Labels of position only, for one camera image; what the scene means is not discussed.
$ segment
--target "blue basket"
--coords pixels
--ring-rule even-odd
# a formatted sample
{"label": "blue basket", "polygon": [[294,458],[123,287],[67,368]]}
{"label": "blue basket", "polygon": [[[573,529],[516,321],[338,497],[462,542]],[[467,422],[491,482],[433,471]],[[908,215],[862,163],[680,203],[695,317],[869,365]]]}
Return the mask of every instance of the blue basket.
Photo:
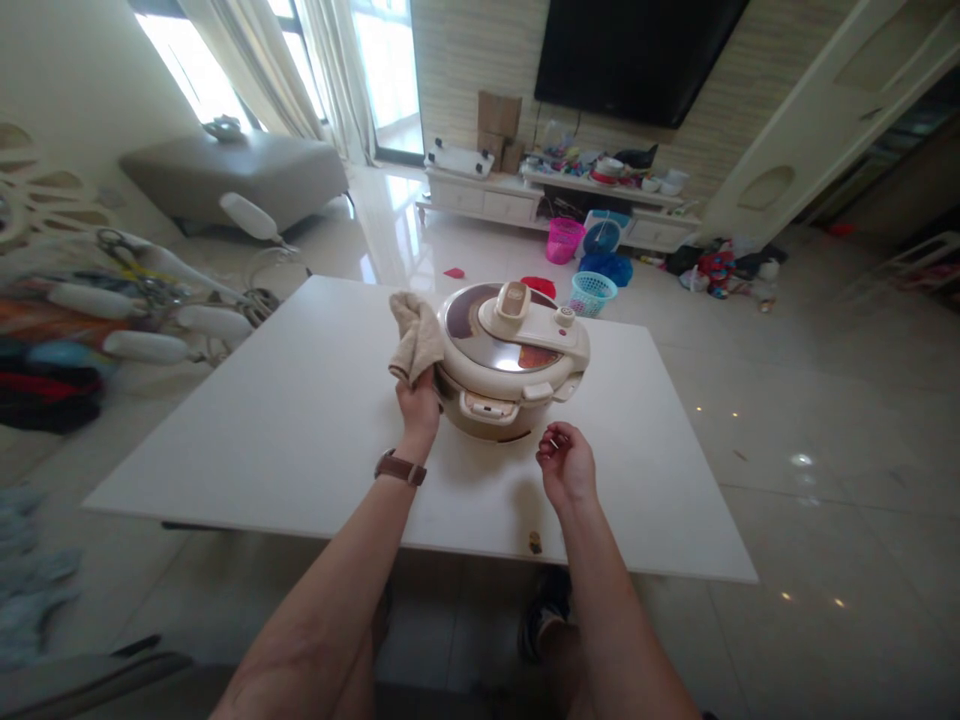
{"label": "blue basket", "polygon": [[580,317],[596,317],[616,296],[613,280],[600,273],[582,272],[573,276],[573,293],[567,305]]}

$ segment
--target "striped wallpaper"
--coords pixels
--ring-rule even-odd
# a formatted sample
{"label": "striped wallpaper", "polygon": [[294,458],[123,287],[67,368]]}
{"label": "striped wallpaper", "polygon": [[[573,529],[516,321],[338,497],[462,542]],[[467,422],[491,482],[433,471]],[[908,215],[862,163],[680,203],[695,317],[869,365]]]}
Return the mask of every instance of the striped wallpaper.
{"label": "striped wallpaper", "polygon": [[[655,169],[689,172],[684,194],[709,199],[854,3],[751,0],[678,130],[584,113],[578,145],[617,151],[659,142]],[[440,136],[474,147],[477,91],[490,90],[523,97],[519,137],[529,146],[548,8],[549,0],[412,0],[420,114],[428,145]],[[572,128],[576,118],[575,110],[544,104],[539,132],[550,119]]]}

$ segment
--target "stainless steel lid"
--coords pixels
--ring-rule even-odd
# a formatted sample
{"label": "stainless steel lid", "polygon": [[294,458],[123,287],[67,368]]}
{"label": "stainless steel lid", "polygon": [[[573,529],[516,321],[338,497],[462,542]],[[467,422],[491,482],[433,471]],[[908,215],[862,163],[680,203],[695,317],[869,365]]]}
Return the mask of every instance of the stainless steel lid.
{"label": "stainless steel lid", "polygon": [[[453,345],[473,362],[493,370],[527,373],[543,370],[563,355],[533,345],[504,342],[490,335],[480,325],[480,306],[497,297],[502,283],[488,283],[464,288],[451,299],[443,316],[443,329]],[[556,309],[557,304],[533,290],[531,301]]]}

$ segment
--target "hand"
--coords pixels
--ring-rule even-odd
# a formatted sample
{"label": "hand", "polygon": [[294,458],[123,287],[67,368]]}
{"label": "hand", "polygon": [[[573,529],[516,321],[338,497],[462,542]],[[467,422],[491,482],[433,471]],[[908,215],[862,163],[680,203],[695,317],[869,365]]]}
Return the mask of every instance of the hand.
{"label": "hand", "polygon": [[596,500],[597,468],[590,443],[570,423],[550,423],[540,439],[537,463],[543,489],[558,512],[583,500]]}
{"label": "hand", "polygon": [[433,389],[432,365],[417,378],[414,387],[397,383],[397,403],[403,414],[403,440],[394,455],[423,465],[440,427],[440,401]]}

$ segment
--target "plastic basket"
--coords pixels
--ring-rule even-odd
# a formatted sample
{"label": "plastic basket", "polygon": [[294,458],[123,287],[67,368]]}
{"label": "plastic basket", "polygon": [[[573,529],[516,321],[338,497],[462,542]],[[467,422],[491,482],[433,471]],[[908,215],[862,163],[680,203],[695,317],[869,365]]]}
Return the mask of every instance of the plastic basket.
{"label": "plastic basket", "polygon": [[600,273],[582,272],[573,276],[573,293],[567,305],[580,317],[596,317],[617,296],[617,285]]}
{"label": "plastic basket", "polygon": [[566,218],[554,218],[550,221],[550,235],[547,237],[547,260],[554,265],[566,265],[573,259],[577,245],[583,240],[587,230],[583,225]]}

